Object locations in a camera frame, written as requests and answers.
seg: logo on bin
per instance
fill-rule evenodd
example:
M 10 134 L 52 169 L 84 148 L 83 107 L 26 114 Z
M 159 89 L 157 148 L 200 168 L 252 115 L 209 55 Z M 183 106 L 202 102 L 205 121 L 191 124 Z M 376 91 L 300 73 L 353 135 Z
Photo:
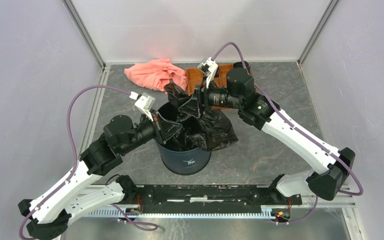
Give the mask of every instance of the logo on bin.
M 189 160 L 189 161 L 183 161 L 183 162 L 187 163 L 188 165 L 192 165 L 192 164 L 195 163 L 193 158 L 191 160 Z

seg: black plastic bag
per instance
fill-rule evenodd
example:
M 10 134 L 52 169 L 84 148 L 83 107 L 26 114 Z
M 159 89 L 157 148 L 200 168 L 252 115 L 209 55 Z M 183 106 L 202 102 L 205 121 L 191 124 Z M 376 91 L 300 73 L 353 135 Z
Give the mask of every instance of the black plastic bag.
M 170 114 L 172 118 L 174 114 L 177 114 L 175 121 L 183 125 L 183 131 L 167 142 L 166 148 L 178 152 L 196 147 L 205 151 L 216 151 L 227 148 L 238 141 L 231 121 L 220 109 L 213 109 L 199 118 L 192 116 L 182 112 L 182 109 L 179 110 L 179 107 L 189 100 L 188 93 L 175 83 L 167 84 L 164 86 L 164 90 L 168 93 L 168 101 L 174 109 L 166 106 L 166 109 L 162 110 L 164 105 L 158 111 L 163 117 L 162 112 L 170 112 L 167 114 Z

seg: pink cloth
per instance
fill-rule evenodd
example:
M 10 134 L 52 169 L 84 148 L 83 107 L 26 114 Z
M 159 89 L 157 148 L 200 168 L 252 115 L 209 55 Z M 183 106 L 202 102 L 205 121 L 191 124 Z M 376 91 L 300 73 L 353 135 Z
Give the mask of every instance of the pink cloth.
M 136 63 L 124 73 L 138 86 L 164 92 L 170 79 L 186 91 L 188 81 L 185 70 L 173 65 L 169 59 L 154 59 L 147 63 Z

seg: trash can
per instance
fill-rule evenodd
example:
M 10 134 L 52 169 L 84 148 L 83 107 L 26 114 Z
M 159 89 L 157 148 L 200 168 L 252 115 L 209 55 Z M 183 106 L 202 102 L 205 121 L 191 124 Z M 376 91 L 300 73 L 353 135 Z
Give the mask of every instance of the trash can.
M 176 121 L 178 110 L 169 102 L 158 109 L 167 120 Z M 211 152 L 196 147 L 187 151 L 173 151 L 156 142 L 165 167 L 178 175 L 192 175 L 205 168 L 210 161 Z

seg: wall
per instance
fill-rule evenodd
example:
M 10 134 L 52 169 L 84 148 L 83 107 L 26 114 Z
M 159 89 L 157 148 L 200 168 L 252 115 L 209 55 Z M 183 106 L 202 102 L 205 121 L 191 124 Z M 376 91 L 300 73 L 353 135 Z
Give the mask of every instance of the wall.
M 341 1 L 303 73 L 326 140 L 357 154 L 365 236 L 384 239 L 384 2 Z
M 246 60 L 295 61 L 329 0 L 73 0 L 106 62 L 197 62 L 236 42 Z M 222 61 L 238 61 L 229 47 Z
M 0 0 L 0 240 L 19 239 L 18 202 L 70 169 L 67 107 L 99 72 L 62 1 Z M 74 106 L 78 143 L 91 101 Z

